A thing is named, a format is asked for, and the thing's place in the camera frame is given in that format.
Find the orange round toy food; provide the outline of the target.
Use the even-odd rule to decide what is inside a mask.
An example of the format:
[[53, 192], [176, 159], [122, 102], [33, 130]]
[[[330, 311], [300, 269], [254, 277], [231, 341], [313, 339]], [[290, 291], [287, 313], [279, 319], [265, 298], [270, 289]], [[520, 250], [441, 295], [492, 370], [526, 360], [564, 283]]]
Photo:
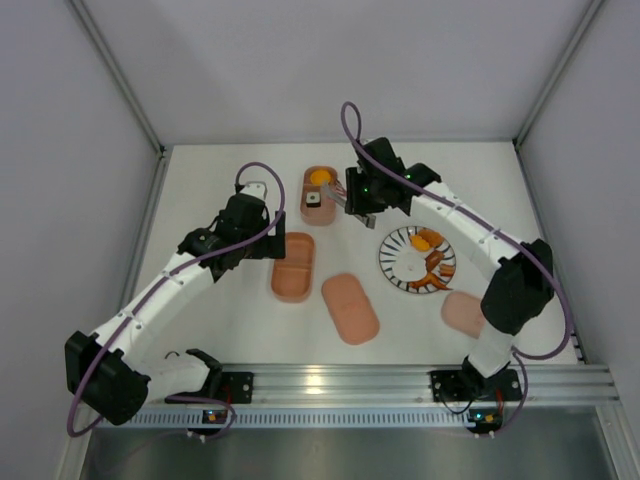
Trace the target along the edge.
[[314, 170], [309, 176], [310, 183], [314, 186], [330, 185], [333, 179], [333, 174], [327, 169]]

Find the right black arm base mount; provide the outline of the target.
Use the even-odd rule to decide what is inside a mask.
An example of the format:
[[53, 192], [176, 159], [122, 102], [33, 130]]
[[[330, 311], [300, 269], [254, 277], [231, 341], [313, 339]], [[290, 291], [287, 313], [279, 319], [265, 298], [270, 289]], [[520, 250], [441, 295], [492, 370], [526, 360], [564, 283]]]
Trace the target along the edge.
[[473, 369], [432, 370], [429, 376], [435, 402], [491, 402], [498, 393], [505, 402], [520, 401], [523, 397], [517, 371], [510, 368], [488, 378]]

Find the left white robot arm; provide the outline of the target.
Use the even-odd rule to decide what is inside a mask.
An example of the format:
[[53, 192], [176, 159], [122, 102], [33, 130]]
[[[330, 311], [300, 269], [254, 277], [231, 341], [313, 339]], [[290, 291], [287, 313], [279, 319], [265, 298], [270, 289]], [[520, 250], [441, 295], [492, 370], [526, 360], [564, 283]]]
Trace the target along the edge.
[[212, 225], [188, 233], [123, 310], [92, 333], [68, 338], [66, 382], [76, 403], [122, 425], [150, 402], [218, 396], [223, 366], [211, 355], [191, 348], [152, 363], [146, 353], [181, 310], [241, 261], [284, 257], [286, 214], [278, 209], [271, 217], [266, 196], [262, 181], [237, 185]]

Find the pink toy sweet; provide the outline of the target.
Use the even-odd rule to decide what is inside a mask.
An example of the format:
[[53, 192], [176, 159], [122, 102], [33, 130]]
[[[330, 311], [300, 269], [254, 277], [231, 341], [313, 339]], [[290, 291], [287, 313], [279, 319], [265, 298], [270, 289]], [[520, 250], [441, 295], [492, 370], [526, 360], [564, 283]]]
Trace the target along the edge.
[[341, 197], [343, 199], [347, 198], [346, 190], [340, 184], [336, 183], [334, 185], [334, 191], [339, 197]]

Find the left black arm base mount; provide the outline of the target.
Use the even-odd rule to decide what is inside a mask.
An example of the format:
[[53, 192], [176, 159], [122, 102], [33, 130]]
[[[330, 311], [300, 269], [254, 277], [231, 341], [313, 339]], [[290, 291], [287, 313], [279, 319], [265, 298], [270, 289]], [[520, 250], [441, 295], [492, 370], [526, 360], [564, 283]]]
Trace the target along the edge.
[[249, 371], [221, 372], [197, 392], [184, 392], [165, 399], [174, 403], [210, 403], [212, 400], [231, 405], [251, 404], [254, 391], [254, 373]]

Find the metal tongs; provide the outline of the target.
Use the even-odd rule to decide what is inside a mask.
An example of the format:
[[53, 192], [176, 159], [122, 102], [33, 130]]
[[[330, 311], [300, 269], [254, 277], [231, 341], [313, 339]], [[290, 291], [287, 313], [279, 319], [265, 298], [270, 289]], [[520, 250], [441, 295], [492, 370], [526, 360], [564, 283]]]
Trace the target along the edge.
[[347, 215], [357, 219], [367, 229], [373, 230], [376, 226], [376, 216], [373, 214], [359, 215], [348, 213], [346, 210], [346, 199], [339, 195], [328, 183], [321, 187], [323, 193], [332, 199]]

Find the black white sushi roll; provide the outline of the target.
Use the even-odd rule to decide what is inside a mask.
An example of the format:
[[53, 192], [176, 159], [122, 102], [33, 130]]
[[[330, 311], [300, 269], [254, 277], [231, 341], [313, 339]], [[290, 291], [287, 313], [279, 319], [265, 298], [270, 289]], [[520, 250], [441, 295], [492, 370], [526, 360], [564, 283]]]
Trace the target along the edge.
[[322, 196], [318, 191], [309, 191], [305, 195], [305, 205], [307, 208], [319, 208], [322, 205]]

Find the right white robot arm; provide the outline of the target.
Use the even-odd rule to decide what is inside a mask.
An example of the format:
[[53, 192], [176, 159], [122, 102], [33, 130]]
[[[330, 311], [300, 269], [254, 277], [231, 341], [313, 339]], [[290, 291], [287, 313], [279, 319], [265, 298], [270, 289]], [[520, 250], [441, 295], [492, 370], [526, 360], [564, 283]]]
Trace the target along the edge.
[[405, 167], [385, 137], [352, 143], [357, 164], [347, 169], [349, 215], [372, 216], [388, 208], [441, 233], [488, 282], [479, 338], [463, 362], [468, 377], [489, 379], [509, 362], [516, 335], [554, 297], [552, 250], [541, 239], [519, 242], [491, 226], [424, 164]]

